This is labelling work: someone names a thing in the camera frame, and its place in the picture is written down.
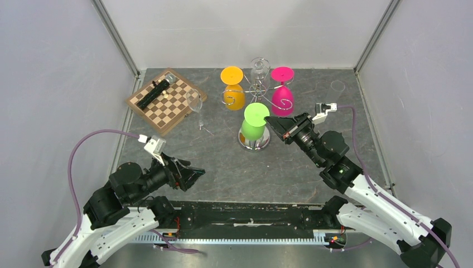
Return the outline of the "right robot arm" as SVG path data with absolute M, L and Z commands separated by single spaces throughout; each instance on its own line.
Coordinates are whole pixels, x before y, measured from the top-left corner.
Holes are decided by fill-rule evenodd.
M 432 220 L 378 186 L 346 157 L 349 147 L 343 135 L 316 133 L 309 114 L 268 116 L 265 121 L 284 143 L 295 143 L 321 169 L 320 177 L 329 188 L 343 194 L 323 207 L 326 226 L 362 232 L 391 248 L 408 267 L 439 266 L 451 241 L 452 226 L 446 220 Z

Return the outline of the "green plastic wine glass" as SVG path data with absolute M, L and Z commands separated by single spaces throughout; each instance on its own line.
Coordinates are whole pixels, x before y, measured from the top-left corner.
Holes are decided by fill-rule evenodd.
M 251 103 L 245 108 L 241 132 L 246 140 L 255 141 L 263 136 L 265 118 L 269 115 L 269 109 L 263 103 Z

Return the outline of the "clear ribbed flute glass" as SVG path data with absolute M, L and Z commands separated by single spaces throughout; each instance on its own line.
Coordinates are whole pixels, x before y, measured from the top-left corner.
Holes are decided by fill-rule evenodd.
M 324 103 L 336 103 L 346 86 L 345 83 L 340 80 L 334 80 L 330 83 L 330 87 L 323 99 Z

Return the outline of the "clear round wine glass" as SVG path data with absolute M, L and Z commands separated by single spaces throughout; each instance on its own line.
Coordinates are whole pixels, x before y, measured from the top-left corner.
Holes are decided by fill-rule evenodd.
M 199 130 L 204 130 L 211 136 L 214 134 L 206 128 L 206 123 L 209 122 L 210 110 L 209 106 L 205 104 L 202 94 L 194 88 L 191 88 L 186 93 L 186 101 L 188 107 L 197 114 L 197 126 Z

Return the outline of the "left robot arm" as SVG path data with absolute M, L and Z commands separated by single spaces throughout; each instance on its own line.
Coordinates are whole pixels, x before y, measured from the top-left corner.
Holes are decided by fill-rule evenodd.
M 166 197 L 143 203 L 164 185 L 187 191 L 206 173 L 186 160 L 162 155 L 148 169 L 135 162 L 121 164 L 108 182 L 85 203 L 81 222 L 58 248 L 41 255 L 46 267 L 99 267 L 141 232 L 177 223 L 176 211 Z

